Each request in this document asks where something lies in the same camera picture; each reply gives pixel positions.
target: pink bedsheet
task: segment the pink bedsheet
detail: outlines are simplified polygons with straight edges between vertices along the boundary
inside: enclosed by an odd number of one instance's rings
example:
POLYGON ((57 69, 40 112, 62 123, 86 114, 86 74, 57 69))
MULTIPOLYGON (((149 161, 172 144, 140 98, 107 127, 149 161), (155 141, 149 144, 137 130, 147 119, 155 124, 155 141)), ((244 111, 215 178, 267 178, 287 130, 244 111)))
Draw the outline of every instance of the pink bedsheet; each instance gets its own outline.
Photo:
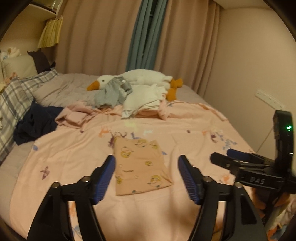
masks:
MULTIPOLYGON (((128 196, 115 195, 115 177, 105 199, 95 206, 101 228, 108 241, 181 241, 188 240, 199 206, 189 199, 179 174, 177 160, 185 154, 191 164, 221 183, 232 184, 233 176, 210 163, 213 152, 225 154, 234 148, 252 152, 229 121, 205 105, 174 102, 168 106, 169 117, 135 118, 98 114, 84 126, 84 131, 61 126, 38 139, 17 180, 10 205, 14 230, 27 237, 34 215, 50 185, 77 182, 90 175, 113 154, 112 136, 157 140, 163 150, 165 165, 173 185, 164 189, 128 196)), ((221 203, 217 221, 223 216, 221 203)), ((70 203, 73 233, 81 240, 70 203)))

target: white towel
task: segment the white towel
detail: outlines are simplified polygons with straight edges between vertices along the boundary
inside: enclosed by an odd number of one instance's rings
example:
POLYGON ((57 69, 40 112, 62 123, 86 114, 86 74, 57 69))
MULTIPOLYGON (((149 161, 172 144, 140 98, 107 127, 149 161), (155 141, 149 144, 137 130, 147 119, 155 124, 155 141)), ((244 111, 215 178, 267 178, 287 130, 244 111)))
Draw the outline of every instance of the white towel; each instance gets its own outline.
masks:
POLYGON ((135 116, 143 109, 158 110, 160 101, 167 94, 164 86, 133 85, 133 92, 123 103, 122 119, 135 116))

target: wall outlet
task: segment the wall outlet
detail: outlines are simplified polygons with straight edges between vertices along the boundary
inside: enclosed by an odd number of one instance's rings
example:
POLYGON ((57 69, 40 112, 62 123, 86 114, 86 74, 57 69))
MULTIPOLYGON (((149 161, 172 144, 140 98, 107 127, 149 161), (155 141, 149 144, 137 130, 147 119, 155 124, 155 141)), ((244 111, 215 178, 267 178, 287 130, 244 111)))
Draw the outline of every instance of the wall outlet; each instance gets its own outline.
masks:
POLYGON ((285 110, 286 107, 279 102, 274 97, 264 93, 262 90, 257 90, 255 96, 259 98, 260 100, 264 101, 266 104, 274 108, 275 110, 285 110))

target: brown cushion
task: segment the brown cushion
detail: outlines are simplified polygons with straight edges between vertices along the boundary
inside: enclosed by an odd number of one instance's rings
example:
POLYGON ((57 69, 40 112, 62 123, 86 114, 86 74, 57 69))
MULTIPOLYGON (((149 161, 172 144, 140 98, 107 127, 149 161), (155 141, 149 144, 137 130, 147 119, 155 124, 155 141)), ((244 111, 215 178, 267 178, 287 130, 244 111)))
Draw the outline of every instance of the brown cushion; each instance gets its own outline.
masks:
POLYGON ((44 71, 50 70, 51 66, 48 62, 48 59, 46 58, 45 54, 43 52, 41 52, 40 49, 36 52, 35 51, 32 51, 32 52, 28 51, 28 54, 33 57, 35 67, 36 67, 38 74, 40 74, 44 71))

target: stuffed toy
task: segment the stuffed toy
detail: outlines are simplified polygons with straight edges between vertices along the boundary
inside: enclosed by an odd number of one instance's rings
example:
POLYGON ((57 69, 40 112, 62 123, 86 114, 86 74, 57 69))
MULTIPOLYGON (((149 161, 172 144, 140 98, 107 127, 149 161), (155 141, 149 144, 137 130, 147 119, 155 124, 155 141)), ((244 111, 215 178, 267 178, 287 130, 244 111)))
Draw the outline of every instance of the stuffed toy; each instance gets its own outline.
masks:
POLYGON ((18 79, 19 80, 20 78, 19 78, 19 76, 17 75, 16 72, 13 72, 9 78, 4 79, 4 82, 5 82, 6 86, 10 84, 12 79, 18 79))
POLYGON ((170 82, 170 89, 168 90, 167 94, 167 100, 168 101, 174 101, 177 99, 176 94, 177 94, 177 88, 180 88, 183 86, 183 80, 182 79, 172 79, 170 82))
POLYGON ((87 91, 102 90, 106 84, 114 77, 123 77, 131 85, 153 85, 164 86, 166 90, 170 88, 172 76, 166 76, 163 73, 149 69, 134 69, 120 75, 102 75, 93 82, 87 91))
POLYGON ((21 56, 20 50, 16 47, 9 47, 7 51, 0 53, 0 61, 3 61, 6 58, 14 58, 21 56))

